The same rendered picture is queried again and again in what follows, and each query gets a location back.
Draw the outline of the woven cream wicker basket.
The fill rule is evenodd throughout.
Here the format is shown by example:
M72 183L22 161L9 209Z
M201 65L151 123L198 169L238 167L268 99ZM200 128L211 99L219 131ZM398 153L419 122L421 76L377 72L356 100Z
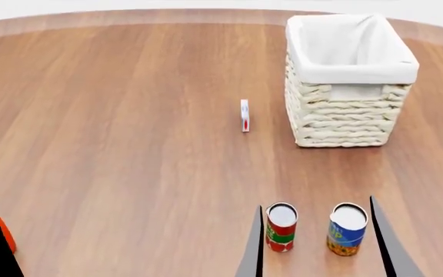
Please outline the woven cream wicker basket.
M379 85L377 99L331 97L337 85L303 82L285 57L285 107L295 144L307 148L384 145L412 85Z

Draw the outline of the orange box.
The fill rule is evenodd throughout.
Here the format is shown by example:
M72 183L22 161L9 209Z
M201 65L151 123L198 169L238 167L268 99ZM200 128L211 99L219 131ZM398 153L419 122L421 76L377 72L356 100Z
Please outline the orange box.
M0 228L2 230L2 233L3 233L4 237L5 237L5 240L8 243L8 246L11 249L12 253L16 253L17 246L16 246L16 243L15 243L15 240L14 240L10 230L8 229L7 225L2 220L1 217L0 217Z

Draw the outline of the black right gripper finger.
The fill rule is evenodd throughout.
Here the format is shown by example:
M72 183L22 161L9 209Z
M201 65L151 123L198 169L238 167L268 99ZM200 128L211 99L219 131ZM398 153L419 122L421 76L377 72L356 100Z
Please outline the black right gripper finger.
M376 198L369 198L371 219L387 277L425 277L399 241Z
M255 210L255 216L248 236L245 253L235 273L235 277L263 277L265 228L263 211L260 205Z

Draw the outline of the blue alphabet soup can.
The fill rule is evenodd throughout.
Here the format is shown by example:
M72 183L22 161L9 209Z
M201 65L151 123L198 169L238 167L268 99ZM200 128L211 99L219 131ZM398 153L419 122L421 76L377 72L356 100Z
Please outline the blue alphabet soup can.
M368 225L367 212L359 205L342 202L334 207L329 218L327 247L336 255L356 255Z

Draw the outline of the small white cream cheese box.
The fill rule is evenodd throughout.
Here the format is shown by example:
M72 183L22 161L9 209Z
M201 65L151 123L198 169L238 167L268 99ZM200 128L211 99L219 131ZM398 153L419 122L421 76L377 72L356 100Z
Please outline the small white cream cheese box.
M240 106L241 106L241 130L243 132L249 132L250 131L250 116L249 116L248 100L242 99L240 101Z

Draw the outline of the white cloth basket liner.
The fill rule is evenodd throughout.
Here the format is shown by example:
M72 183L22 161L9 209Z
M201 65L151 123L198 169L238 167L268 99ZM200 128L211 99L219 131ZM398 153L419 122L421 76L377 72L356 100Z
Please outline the white cloth basket liner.
M382 15L296 15L286 37L299 79L330 85L334 101L376 100L417 79L416 57Z

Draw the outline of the red green tomato sauce can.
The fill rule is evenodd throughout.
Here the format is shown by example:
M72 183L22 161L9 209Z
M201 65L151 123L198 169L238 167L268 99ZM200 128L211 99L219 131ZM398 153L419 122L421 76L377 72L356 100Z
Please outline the red green tomato sauce can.
M283 253L293 249L298 212L287 202L275 202L266 209L267 223L265 241L275 252Z

